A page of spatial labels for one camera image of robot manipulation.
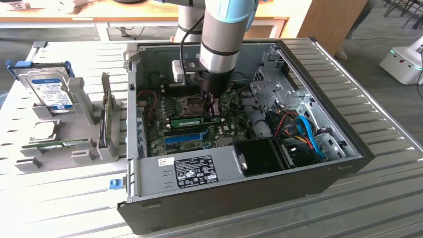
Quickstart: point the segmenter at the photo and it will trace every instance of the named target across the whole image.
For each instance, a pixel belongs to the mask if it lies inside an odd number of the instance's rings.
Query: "motherboard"
[[[255,137],[235,87],[222,96],[220,116],[211,121],[203,120],[198,87],[183,92],[168,91],[172,92],[139,92],[148,157],[216,148]]]

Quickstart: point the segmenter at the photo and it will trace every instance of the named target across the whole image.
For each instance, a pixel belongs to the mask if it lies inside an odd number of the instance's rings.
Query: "metal workbench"
[[[322,194],[144,237],[379,238],[423,234],[422,147],[320,45],[310,39],[284,42],[378,157]],[[125,43],[119,42],[51,42],[44,48],[32,48],[27,60],[71,61],[75,74],[85,79],[85,91],[93,101],[101,95],[99,76],[103,71],[109,72],[113,94],[124,100],[124,49]],[[5,157],[0,160],[0,236],[133,237],[116,209],[109,207],[123,195],[109,192],[108,185],[111,179],[125,174],[124,159],[75,168],[65,162],[52,163],[49,171],[15,174],[13,154],[4,155],[19,145],[19,133],[35,120],[24,112],[29,104],[20,84],[15,83],[0,111],[0,157]],[[123,130],[121,158],[124,137]]]

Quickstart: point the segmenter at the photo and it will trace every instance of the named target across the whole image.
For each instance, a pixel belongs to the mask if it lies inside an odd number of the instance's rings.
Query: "white robot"
[[[403,84],[423,84],[422,50],[423,37],[420,37],[408,47],[394,47],[380,63],[380,67]]]

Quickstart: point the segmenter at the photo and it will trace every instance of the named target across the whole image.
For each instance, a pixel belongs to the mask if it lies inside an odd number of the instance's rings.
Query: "wire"
[[[120,27],[115,27],[121,33],[124,33],[124,34],[127,34],[128,36],[131,36],[127,32],[124,32],[123,30],[120,30]],[[124,27],[124,29],[127,30],[127,31],[131,31],[132,29],[133,29],[135,27],[132,27],[131,29],[128,29],[127,27]]]
[[[302,137],[295,136],[294,138],[299,139],[300,141],[303,141],[307,144],[307,141]]]
[[[290,127],[296,127],[296,123],[294,122],[294,123],[290,123],[288,125],[284,125],[282,128],[280,128],[280,131],[286,131],[286,130],[288,130],[290,129]]]
[[[254,127],[259,122],[264,122],[267,124],[267,122],[264,120],[258,120],[251,127]]]
[[[275,136],[279,134],[280,127],[282,127],[282,124],[283,124],[283,121],[284,121],[284,117],[286,117],[287,115],[291,115],[291,114],[296,115],[296,112],[287,112],[287,113],[284,114],[284,116],[282,117],[282,120],[280,120],[278,129],[276,129],[276,132],[275,132]]]
[[[422,37],[422,36],[412,36],[412,37],[392,37],[392,36],[375,36],[375,37],[368,37],[368,38],[359,38],[359,37],[352,37],[351,39],[355,40],[372,40],[376,38],[390,38],[390,39],[414,39],[416,37]]]
[[[232,75],[234,75],[234,74],[239,74],[239,75],[243,76],[247,80],[250,80],[250,78],[244,75],[244,73],[242,73],[242,72],[234,72]]]
[[[312,138],[311,126],[310,126],[307,118],[304,116],[298,116],[298,120],[302,121],[304,126],[306,126],[308,139],[310,139],[310,142],[312,144],[312,147],[314,147],[316,153],[320,155],[322,158],[324,158],[326,156],[324,156],[324,154],[323,154],[323,152],[320,150],[320,147],[319,147],[315,139]]]
[[[133,40],[135,40],[135,41],[138,40],[138,37],[140,37],[140,36],[142,36],[142,34],[143,34],[143,32],[144,32],[144,28],[146,28],[146,27],[143,26],[143,29],[142,29],[140,34],[139,34],[138,36],[135,36],[135,37],[133,37]]]
[[[251,105],[251,104],[239,105],[240,109],[244,109],[246,106],[251,106],[251,108],[252,108],[254,110],[258,110],[258,109],[259,109],[256,106],[254,106],[254,105]]]
[[[420,47],[422,47],[422,51],[420,51],[422,68],[420,68],[420,73],[419,73],[419,77],[418,77],[416,90],[418,90],[418,94],[419,94],[420,98],[423,99],[423,95],[422,95],[422,92],[419,90],[419,79],[422,77],[422,72],[423,72],[423,46],[420,45]]]
[[[151,94],[154,95],[154,104],[152,104],[152,107],[151,107],[150,110],[148,110],[148,115],[151,116],[151,111],[152,111],[152,109],[154,109],[154,107],[156,106],[156,103],[158,103],[158,95],[156,95],[156,92],[154,92],[154,91],[143,90],[143,91],[139,92],[138,97],[139,97],[143,93],[151,93]]]
[[[234,94],[234,96],[231,97],[230,99],[230,103],[234,101],[234,98],[236,95],[239,95],[243,91],[246,91],[246,89],[248,88],[250,84],[247,84],[246,86],[243,86],[238,91],[236,93]]]
[[[312,144],[311,144],[310,140],[307,139],[307,137],[304,137],[304,140],[307,141],[307,144],[308,144],[310,148],[312,149]]]
[[[180,41],[180,48],[179,48],[179,61],[180,61],[180,66],[183,69],[183,76],[184,76],[184,82],[187,84],[190,84],[190,82],[187,81],[187,72],[186,72],[186,61],[184,61],[184,43],[186,43],[186,39],[188,37],[188,35],[191,34],[191,32],[194,31],[194,29],[198,27],[199,23],[203,21],[204,19],[204,15],[202,16],[202,18],[199,19],[198,23],[191,27],[191,29],[187,31],[182,41]]]

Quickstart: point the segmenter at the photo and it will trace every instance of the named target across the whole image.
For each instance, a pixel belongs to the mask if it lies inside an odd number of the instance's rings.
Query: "label sticker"
[[[60,79],[33,79],[31,82],[45,106],[61,110],[72,107],[69,96],[67,92],[60,89],[63,85]]]
[[[52,150],[59,148],[63,148],[63,145],[49,145],[49,146],[39,147],[39,150]]]
[[[175,157],[160,158],[158,161],[159,161],[159,166],[172,165],[175,162]]]
[[[184,122],[184,123],[179,123],[179,126],[186,126],[186,125],[198,125],[200,124],[199,121],[192,121],[192,122]]]
[[[76,143],[79,142],[83,142],[84,140],[75,140],[75,141],[68,141],[68,142],[64,142],[64,146],[75,146]]]
[[[211,155],[176,160],[175,171],[180,188],[219,182]]]

